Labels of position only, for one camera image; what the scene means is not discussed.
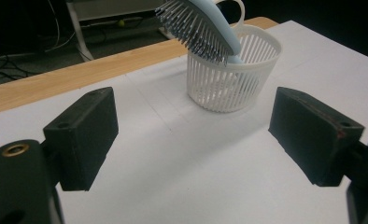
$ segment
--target white plastic basket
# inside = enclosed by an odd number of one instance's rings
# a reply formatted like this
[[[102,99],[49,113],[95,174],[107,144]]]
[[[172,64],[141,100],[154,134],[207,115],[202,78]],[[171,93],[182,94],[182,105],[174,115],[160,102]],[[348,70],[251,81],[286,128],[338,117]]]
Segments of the white plastic basket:
[[[243,23],[243,3],[235,1],[242,8],[242,16],[232,29],[241,43],[239,57],[244,63],[225,66],[188,53],[188,95],[196,104],[216,112],[234,112],[253,105],[282,50],[276,38]]]

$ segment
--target light blue hairbrush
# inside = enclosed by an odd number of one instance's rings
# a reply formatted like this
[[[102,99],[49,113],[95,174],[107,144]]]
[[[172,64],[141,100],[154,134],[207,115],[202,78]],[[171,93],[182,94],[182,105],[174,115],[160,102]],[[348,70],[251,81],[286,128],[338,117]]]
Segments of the light blue hairbrush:
[[[212,63],[242,63],[239,40],[212,0],[168,0],[155,12],[192,53]]]

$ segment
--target cable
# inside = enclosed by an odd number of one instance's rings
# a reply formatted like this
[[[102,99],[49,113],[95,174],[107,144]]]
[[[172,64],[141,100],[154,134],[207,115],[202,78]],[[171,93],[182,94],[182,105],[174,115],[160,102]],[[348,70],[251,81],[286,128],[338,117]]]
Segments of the cable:
[[[3,78],[7,78],[10,80],[18,80],[20,78],[29,77],[29,75],[37,75],[37,72],[30,72],[18,67],[14,62],[12,62],[7,55],[0,56],[0,62],[3,62],[0,65],[0,80]],[[22,74],[7,74],[7,70],[17,70]]]
[[[59,46],[57,46],[55,48],[46,49],[45,52],[48,53],[48,52],[51,52],[51,51],[53,51],[55,49],[59,49],[59,48],[65,46],[66,44],[68,44],[73,39],[74,35],[76,35],[76,32],[74,32],[73,34],[71,34],[71,36],[63,44],[61,44],[61,45],[59,45]]]
[[[55,10],[53,9],[53,6],[52,6],[52,3],[50,2],[50,0],[48,0],[48,3],[50,4],[50,10],[52,11],[52,13],[53,13],[53,18],[55,19],[55,22],[56,22],[57,38],[56,38],[55,45],[52,47],[52,48],[55,48],[56,46],[58,46],[59,41],[60,41],[60,27],[59,27],[58,19],[57,19],[57,17],[56,17]]]

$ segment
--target basket handle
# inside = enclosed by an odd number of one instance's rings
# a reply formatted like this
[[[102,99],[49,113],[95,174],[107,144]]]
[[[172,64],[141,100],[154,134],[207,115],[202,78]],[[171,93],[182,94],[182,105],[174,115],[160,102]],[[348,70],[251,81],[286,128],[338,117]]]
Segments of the basket handle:
[[[223,1],[227,1],[227,0],[214,0],[214,3],[218,4],[218,3],[223,2]],[[245,13],[246,13],[245,5],[243,4],[242,0],[232,0],[232,1],[235,1],[237,4],[239,4],[240,11],[241,11],[240,19],[239,19],[239,21],[237,22],[237,24],[235,26],[237,26],[237,25],[243,26],[244,20],[245,20]]]

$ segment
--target hairbrush bristle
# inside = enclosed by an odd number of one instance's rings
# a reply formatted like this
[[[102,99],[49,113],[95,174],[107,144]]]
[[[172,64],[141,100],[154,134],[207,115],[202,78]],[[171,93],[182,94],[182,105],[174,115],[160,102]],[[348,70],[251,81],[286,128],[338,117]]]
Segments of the hairbrush bristle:
[[[156,16],[163,26],[192,53],[212,63],[227,63],[233,50],[210,19],[191,1],[170,0],[158,7]]]

